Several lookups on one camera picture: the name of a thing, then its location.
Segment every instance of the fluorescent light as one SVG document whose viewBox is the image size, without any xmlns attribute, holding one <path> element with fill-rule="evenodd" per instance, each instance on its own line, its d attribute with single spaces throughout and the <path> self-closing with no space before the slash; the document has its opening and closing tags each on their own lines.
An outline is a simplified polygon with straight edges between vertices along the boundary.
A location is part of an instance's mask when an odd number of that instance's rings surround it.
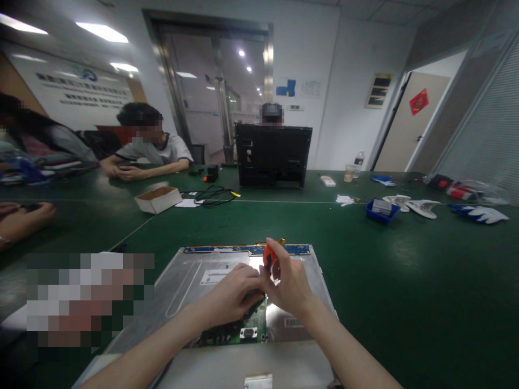
<svg viewBox="0 0 519 389">
<path fill-rule="evenodd" d="M 79 27 L 84 28 L 86 31 L 90 31 L 92 34 L 106 39 L 109 42 L 128 43 L 128 39 L 124 35 L 118 33 L 116 30 L 108 27 L 107 25 L 79 22 L 76 22 L 76 24 Z"/>
<path fill-rule="evenodd" d="M 121 69 L 121 70 L 126 70 L 126 71 L 139 71 L 139 69 L 136 68 L 135 66 L 128 65 L 128 64 L 110 63 L 110 65 L 112 65 L 116 69 Z"/>
<path fill-rule="evenodd" d="M 47 63 L 47 61 L 44 61 L 42 59 L 36 58 L 36 57 L 30 57 L 26 56 L 24 54 L 12 54 L 13 57 L 20 58 L 20 59 L 26 59 L 28 61 L 34 61 L 34 62 L 44 62 Z"/>
<path fill-rule="evenodd" d="M 185 78 L 198 78 L 197 76 L 192 75 L 191 73 L 177 72 L 177 74 Z"/>
<path fill-rule="evenodd" d="M 37 29 L 36 27 L 33 27 L 29 24 L 22 23 L 16 19 L 13 19 L 12 17 L 4 15 L 4 14 L 0 14 L 0 23 L 5 24 L 6 26 L 14 28 L 15 30 L 18 30 L 18 31 L 41 33 L 41 34 L 47 35 L 46 31 Z"/>
</svg>

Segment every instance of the hand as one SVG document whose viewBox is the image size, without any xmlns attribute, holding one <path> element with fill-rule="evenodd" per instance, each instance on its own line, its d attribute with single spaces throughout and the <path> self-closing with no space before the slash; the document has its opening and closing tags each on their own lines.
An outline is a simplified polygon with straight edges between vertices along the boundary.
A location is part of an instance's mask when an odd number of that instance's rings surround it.
<svg viewBox="0 0 519 389">
<path fill-rule="evenodd" d="M 121 180 L 130 182 L 149 178 L 149 173 L 135 166 L 121 166 L 119 167 L 118 176 Z"/>
<path fill-rule="evenodd" d="M 103 173 L 108 178 L 119 178 L 119 173 L 121 172 L 119 166 L 112 165 L 110 163 L 99 163 L 101 165 L 101 169 L 103 169 Z"/>
<path fill-rule="evenodd" d="M 56 213 L 56 208 L 49 203 L 41 205 L 35 211 L 27 213 L 24 208 L 5 216 L 0 222 L 0 236 L 13 243 L 18 242 L 48 225 Z"/>
<path fill-rule="evenodd" d="M 243 263 L 236 265 L 211 292 L 194 303 L 196 311 L 201 312 L 204 328 L 240 320 L 249 308 L 265 298 L 259 289 L 258 271 Z"/>
<path fill-rule="evenodd" d="M 283 246 L 275 240 L 267 238 L 267 244 L 276 253 L 281 282 L 274 285 L 268 270 L 260 266 L 261 288 L 275 305 L 302 320 L 311 314 L 312 306 L 317 300 L 308 284 L 303 262 L 290 258 Z"/>
<path fill-rule="evenodd" d="M 0 219 L 20 208 L 18 203 L 0 203 Z"/>
</svg>

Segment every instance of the blue tray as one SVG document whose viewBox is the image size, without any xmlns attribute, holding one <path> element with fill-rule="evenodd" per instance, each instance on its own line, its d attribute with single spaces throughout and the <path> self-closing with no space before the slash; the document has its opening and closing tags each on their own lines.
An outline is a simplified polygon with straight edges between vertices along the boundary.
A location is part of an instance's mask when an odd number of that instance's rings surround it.
<svg viewBox="0 0 519 389">
<path fill-rule="evenodd" d="M 372 219 L 378 220 L 379 222 L 384 223 L 384 224 L 388 224 L 400 213 L 400 207 L 395 204 L 391 204 L 391 216 L 390 217 L 387 217 L 386 215 L 382 215 L 381 213 L 373 212 L 371 209 L 373 208 L 374 201 L 375 201 L 375 199 L 371 200 L 364 207 L 364 209 L 366 210 L 366 215 L 368 215 L 368 217 L 370 217 Z"/>
</svg>

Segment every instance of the chair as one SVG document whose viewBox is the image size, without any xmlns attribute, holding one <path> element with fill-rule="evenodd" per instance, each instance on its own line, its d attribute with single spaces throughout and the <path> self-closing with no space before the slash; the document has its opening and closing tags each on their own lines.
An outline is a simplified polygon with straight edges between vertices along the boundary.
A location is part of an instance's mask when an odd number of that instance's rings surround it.
<svg viewBox="0 0 519 389">
<path fill-rule="evenodd" d="M 83 131 L 83 137 L 99 160 L 110 157 L 122 147 L 117 135 L 111 131 Z"/>
</svg>

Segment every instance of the blue logo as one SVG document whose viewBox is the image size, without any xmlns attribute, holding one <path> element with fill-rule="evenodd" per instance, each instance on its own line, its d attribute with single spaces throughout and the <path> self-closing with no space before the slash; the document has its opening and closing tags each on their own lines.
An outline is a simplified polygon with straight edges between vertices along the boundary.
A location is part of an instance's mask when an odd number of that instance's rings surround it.
<svg viewBox="0 0 519 389">
<path fill-rule="evenodd" d="M 80 68 L 79 66 L 72 66 L 74 74 L 80 79 L 87 79 L 90 81 L 97 81 L 96 74 L 88 68 Z"/>
</svg>

